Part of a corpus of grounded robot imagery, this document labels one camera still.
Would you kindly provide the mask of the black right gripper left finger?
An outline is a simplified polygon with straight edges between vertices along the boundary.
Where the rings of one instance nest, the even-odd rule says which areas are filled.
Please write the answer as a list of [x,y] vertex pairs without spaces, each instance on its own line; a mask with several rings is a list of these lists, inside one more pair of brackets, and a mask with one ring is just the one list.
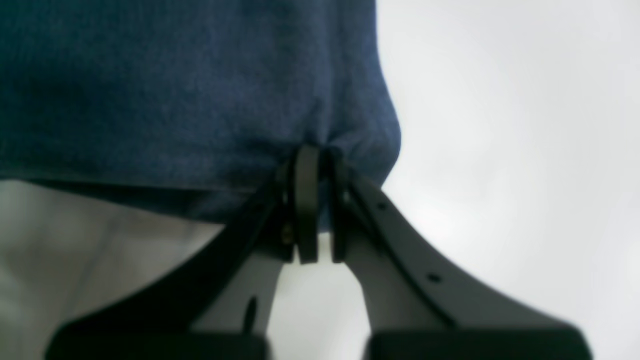
[[267,360],[282,267],[318,260],[320,150],[302,146],[197,254],[63,325],[47,360]]

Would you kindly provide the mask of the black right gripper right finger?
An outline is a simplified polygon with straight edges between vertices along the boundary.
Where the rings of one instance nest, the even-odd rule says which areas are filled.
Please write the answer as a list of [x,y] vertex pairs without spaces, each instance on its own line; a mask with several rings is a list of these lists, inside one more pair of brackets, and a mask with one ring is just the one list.
[[333,257],[361,285],[365,360],[590,360],[576,326],[470,275],[429,244],[375,184],[327,152]]

